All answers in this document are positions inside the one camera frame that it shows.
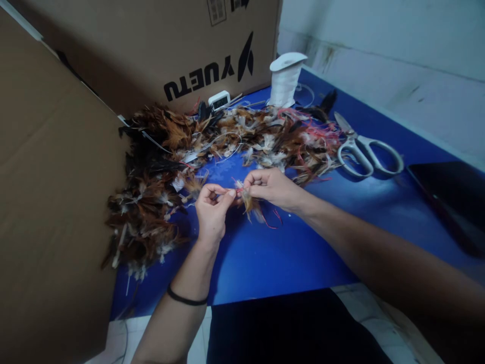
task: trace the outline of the white device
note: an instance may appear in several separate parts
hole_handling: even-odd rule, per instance
[[[274,60],[269,69],[271,76],[271,98],[268,105],[287,108],[295,103],[293,96],[303,61],[308,57],[298,52],[285,53]]]
[[[209,97],[208,102],[209,106],[212,107],[214,111],[218,111],[231,102],[231,95],[227,91],[221,91],[218,94]]]

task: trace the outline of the scissor blade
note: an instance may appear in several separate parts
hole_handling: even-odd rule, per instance
[[[353,132],[352,127],[349,125],[349,123],[345,120],[343,116],[341,116],[337,111],[334,111],[333,114],[335,116],[335,120],[337,124],[340,126],[340,129],[344,133]]]

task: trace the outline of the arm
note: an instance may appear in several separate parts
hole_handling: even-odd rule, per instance
[[[212,268],[225,233],[226,211],[235,194],[235,190],[214,184],[202,188],[196,201],[199,238],[171,283],[176,295],[202,301],[209,294]],[[165,294],[141,338],[133,363],[185,363],[206,308],[186,305]]]
[[[395,307],[485,324],[485,289],[434,255],[316,198],[277,169],[250,172],[244,187],[251,196],[297,214]]]

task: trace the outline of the scissors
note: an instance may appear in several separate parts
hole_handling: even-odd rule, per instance
[[[349,123],[344,119],[343,116],[341,116],[338,112],[334,112],[334,115],[335,115],[335,120],[340,126],[340,129],[347,136],[347,140],[345,141],[345,143],[343,143],[338,149],[337,156],[338,156],[339,162],[342,164],[342,167],[349,174],[351,174],[354,177],[364,179],[372,175],[375,169],[387,176],[394,176],[403,171],[404,169],[403,158],[393,147],[391,147],[389,144],[386,144],[384,142],[358,135],[355,132],[355,130],[352,129]],[[389,152],[396,163],[397,170],[393,172],[388,169],[385,169],[382,166],[381,162],[378,160],[377,156],[372,151],[370,147],[371,145],[378,146],[384,149],[385,151]],[[354,171],[351,167],[345,164],[345,161],[342,158],[342,151],[344,149],[350,151],[350,153],[357,159],[359,164],[364,168],[365,174],[360,174],[359,172]]]

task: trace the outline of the forearm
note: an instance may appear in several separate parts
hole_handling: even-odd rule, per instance
[[[172,281],[175,294],[193,301],[207,297],[218,248],[219,243],[195,243]],[[133,362],[185,362],[206,308],[207,305],[190,306],[177,302],[165,294],[150,319]]]
[[[485,289],[434,255],[306,194],[297,214],[382,299],[459,321],[485,323]]]

